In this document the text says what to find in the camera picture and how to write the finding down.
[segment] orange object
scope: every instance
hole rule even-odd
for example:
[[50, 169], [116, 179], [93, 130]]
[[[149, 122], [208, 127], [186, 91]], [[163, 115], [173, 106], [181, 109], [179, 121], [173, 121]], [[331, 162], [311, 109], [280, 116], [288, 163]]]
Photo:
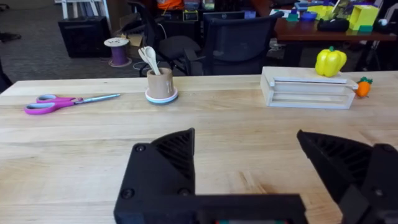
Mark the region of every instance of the orange object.
[[168, 9], [183, 9], [183, 0], [157, 0], [157, 7], [159, 9], [164, 9], [166, 12]]
[[355, 90], [355, 93], [360, 97], [368, 95], [369, 91], [371, 91], [372, 82], [372, 79], [362, 77], [361, 80], [358, 82], [358, 89]]

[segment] pink scissors handle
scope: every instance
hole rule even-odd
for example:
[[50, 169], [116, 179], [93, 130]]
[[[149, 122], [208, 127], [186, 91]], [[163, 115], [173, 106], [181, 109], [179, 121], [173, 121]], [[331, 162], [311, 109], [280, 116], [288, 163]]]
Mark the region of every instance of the pink scissors handle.
[[36, 102], [38, 103], [50, 103], [50, 102], [62, 102], [62, 101], [72, 101], [76, 98], [74, 97], [59, 97], [57, 95], [54, 94], [44, 94], [44, 95], [40, 95], [39, 97], [37, 97]]
[[47, 114], [54, 112], [60, 108], [67, 106], [73, 106], [75, 103], [73, 101], [58, 101], [50, 103], [31, 103], [27, 105], [24, 109], [25, 113], [31, 115]]

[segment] cup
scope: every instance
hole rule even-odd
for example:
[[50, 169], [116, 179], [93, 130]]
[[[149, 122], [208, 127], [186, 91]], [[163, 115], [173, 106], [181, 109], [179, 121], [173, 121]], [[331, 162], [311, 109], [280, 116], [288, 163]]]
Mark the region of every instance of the cup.
[[154, 71], [147, 72], [148, 96], [154, 99], [166, 99], [174, 94], [173, 74], [169, 68], [159, 68], [160, 75]]

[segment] office chair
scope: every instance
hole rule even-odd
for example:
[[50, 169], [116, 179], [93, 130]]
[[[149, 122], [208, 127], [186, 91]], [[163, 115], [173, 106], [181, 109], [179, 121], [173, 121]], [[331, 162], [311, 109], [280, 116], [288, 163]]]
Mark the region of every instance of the office chair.
[[[277, 18], [283, 12], [255, 19], [212, 19], [200, 57], [185, 49], [187, 75], [260, 74]], [[201, 63], [202, 74], [193, 73]]]
[[178, 66], [174, 61], [182, 63], [181, 58], [184, 57], [184, 49], [192, 49], [194, 52], [199, 52], [199, 45], [189, 37], [185, 36], [173, 36], [164, 38], [163, 30], [157, 25], [155, 19], [151, 16], [150, 12], [145, 6], [139, 2], [128, 1], [133, 7], [135, 7], [141, 16], [144, 27], [144, 45], [151, 46], [157, 53], [157, 59], [160, 61], [166, 61], [170, 68], [177, 68], [183, 73], [187, 73], [185, 69]]
[[12, 82], [7, 77], [7, 75], [4, 74], [2, 70], [1, 59], [0, 59], [0, 93], [2, 93], [4, 90], [7, 90], [7, 88], [10, 87], [11, 85]]

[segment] screw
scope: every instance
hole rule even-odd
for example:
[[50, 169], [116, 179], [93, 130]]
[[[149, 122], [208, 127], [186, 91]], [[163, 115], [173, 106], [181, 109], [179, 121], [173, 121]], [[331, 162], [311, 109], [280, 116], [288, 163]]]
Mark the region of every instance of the screw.
[[130, 199], [134, 196], [135, 191], [133, 189], [126, 189], [126, 190], [122, 190], [122, 192], [120, 193], [120, 197], [123, 199]]
[[179, 195], [183, 195], [183, 196], [187, 196], [187, 195], [190, 195], [191, 192], [190, 192], [188, 189], [180, 189], [180, 190], [178, 191], [178, 194], [179, 194]]
[[379, 196], [379, 197], [384, 196], [384, 193], [383, 193], [383, 191], [382, 191], [381, 189], [374, 189], [374, 193], [375, 193], [377, 196]]
[[145, 146], [137, 146], [136, 147], [136, 152], [143, 152], [145, 151]]

